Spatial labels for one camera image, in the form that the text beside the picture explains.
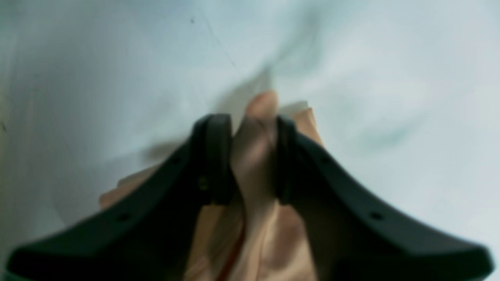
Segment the white wall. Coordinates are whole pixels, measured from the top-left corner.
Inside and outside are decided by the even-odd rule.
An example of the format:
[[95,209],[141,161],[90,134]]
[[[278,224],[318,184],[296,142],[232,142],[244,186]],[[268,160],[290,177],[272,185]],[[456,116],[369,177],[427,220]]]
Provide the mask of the white wall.
[[314,108],[370,190],[500,254],[496,1],[1,3],[0,257],[97,212],[199,117],[237,123],[269,87]]

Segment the screw hole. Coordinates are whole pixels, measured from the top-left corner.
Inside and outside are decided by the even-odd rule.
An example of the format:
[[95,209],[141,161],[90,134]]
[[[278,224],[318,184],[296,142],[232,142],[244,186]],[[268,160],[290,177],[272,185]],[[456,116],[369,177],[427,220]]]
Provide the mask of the screw hole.
[[371,212],[370,213],[370,217],[374,220],[377,220],[377,221],[382,221],[384,219],[384,216],[379,214],[378,212]]
[[116,218],[116,220],[119,221],[119,222],[126,222],[126,221],[130,220],[130,218],[132,218],[132,215],[129,214],[129,213],[124,212],[124,213],[120,214]]

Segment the folded cloth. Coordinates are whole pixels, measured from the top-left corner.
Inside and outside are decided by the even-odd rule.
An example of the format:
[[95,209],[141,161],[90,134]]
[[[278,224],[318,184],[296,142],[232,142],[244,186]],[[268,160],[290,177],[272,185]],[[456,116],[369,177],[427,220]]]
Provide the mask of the folded cloth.
[[[227,206],[204,206],[198,216],[186,281],[317,280],[304,223],[291,206],[278,203],[274,91],[257,95],[233,138],[230,165],[239,193]],[[323,145],[312,108],[292,116],[302,134]],[[156,167],[120,181],[103,194],[108,208],[140,186]]]

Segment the beige fabric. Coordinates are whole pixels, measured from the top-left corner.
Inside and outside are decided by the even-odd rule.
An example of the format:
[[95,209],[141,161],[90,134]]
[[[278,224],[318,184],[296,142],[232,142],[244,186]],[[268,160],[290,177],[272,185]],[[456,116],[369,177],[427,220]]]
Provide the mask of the beige fabric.
[[[308,281],[316,280],[304,224],[290,206],[274,194],[276,115],[273,91],[252,100],[233,138],[230,164],[240,195],[228,206],[205,206],[200,212],[187,262],[186,281]],[[312,108],[292,117],[297,129],[323,144]],[[128,195],[156,168],[121,180],[103,194],[107,208]]]

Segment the white surface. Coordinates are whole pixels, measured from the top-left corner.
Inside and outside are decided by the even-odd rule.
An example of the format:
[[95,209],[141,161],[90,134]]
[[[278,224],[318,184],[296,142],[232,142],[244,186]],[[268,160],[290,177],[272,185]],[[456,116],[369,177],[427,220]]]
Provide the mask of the white surface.
[[236,124],[269,87],[314,108],[328,150],[370,190],[500,254],[497,1],[2,5],[0,257],[97,212],[199,117]]

